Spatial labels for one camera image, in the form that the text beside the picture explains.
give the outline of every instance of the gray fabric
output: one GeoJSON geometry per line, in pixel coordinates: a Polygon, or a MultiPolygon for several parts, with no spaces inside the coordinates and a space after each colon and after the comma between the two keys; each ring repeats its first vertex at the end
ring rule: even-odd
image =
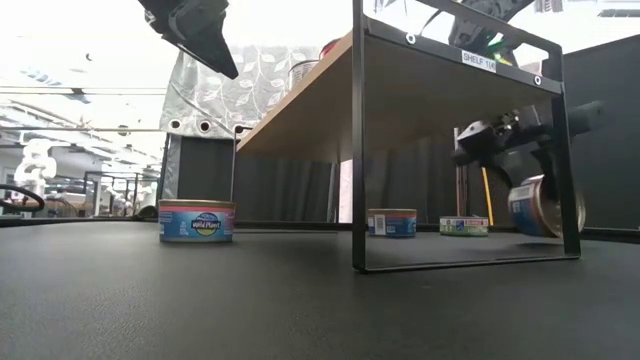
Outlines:
{"type": "Polygon", "coordinates": [[[253,127],[285,95],[289,69],[316,59],[313,47],[230,47],[240,76],[234,80],[180,52],[169,80],[160,129],[172,134],[232,139],[233,127],[253,127]],[[179,128],[171,122],[180,121],[179,128]],[[200,125],[208,122],[210,129],[200,125]]]}
{"type": "Polygon", "coordinates": [[[177,135],[170,135],[167,162],[164,168],[164,184],[162,185],[162,199],[178,198],[180,183],[180,152],[182,139],[177,135]]]}

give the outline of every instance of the tuna can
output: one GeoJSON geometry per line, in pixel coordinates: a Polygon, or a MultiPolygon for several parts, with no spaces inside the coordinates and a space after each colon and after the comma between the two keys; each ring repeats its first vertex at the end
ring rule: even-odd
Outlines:
{"type": "MultiPolygon", "coordinates": [[[[576,212],[578,231],[582,231],[586,207],[579,193],[576,193],[576,212]]],[[[523,234],[562,238],[560,202],[548,196],[544,175],[528,178],[509,191],[509,214],[523,234]]]]}
{"type": "Polygon", "coordinates": [[[160,200],[160,241],[216,243],[233,238],[236,204],[210,200],[160,200]]]}
{"type": "Polygon", "coordinates": [[[477,216],[447,216],[440,218],[440,235],[489,236],[489,219],[477,216]]]}
{"type": "Polygon", "coordinates": [[[403,238],[416,236],[415,209],[369,209],[369,235],[403,238]]]}
{"type": "Polygon", "coordinates": [[[289,81],[287,83],[288,90],[291,91],[302,78],[307,75],[311,69],[318,63],[318,60],[305,60],[301,61],[289,70],[289,81]]]}

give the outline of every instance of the green object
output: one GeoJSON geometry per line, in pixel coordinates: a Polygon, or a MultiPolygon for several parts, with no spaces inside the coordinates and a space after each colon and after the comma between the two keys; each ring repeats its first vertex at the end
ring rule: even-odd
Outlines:
{"type": "Polygon", "coordinates": [[[446,236],[489,236],[489,220],[483,217],[441,217],[440,235],[446,236]]]}

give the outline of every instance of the wooden shelf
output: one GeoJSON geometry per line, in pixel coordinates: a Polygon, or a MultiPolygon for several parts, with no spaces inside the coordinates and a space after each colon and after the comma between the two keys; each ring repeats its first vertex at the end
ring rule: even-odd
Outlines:
{"type": "MultiPolygon", "coordinates": [[[[559,82],[504,64],[495,73],[463,52],[370,20],[365,36],[366,151],[451,132],[561,93],[559,82]]],[[[339,162],[352,157],[348,34],[240,142],[241,154],[339,162]]]]}

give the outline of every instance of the yellow rod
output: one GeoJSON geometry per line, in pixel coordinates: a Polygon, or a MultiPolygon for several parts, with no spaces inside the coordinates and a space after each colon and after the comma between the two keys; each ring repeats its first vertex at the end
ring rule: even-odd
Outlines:
{"type": "Polygon", "coordinates": [[[484,194],[487,196],[487,212],[489,213],[489,225],[493,226],[493,207],[491,206],[491,192],[489,191],[489,178],[487,169],[482,168],[482,179],[484,180],[484,194]]]}

